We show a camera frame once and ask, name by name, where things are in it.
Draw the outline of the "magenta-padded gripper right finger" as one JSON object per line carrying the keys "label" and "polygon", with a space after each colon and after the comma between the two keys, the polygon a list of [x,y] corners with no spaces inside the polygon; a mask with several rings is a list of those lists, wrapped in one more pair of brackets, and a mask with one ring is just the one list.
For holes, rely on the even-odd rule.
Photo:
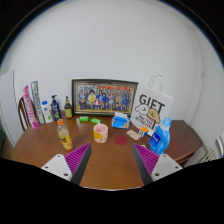
{"label": "magenta-padded gripper right finger", "polygon": [[167,154],[158,155],[136,143],[132,145],[132,154],[137,163],[144,185],[182,169],[182,167]]}

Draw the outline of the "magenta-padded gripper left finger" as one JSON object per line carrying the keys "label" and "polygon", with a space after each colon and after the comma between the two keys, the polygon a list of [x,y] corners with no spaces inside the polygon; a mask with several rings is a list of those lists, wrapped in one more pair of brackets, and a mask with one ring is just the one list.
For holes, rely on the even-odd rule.
{"label": "magenta-padded gripper left finger", "polygon": [[91,144],[88,143],[72,150],[66,155],[56,154],[42,169],[79,185],[91,155]]}

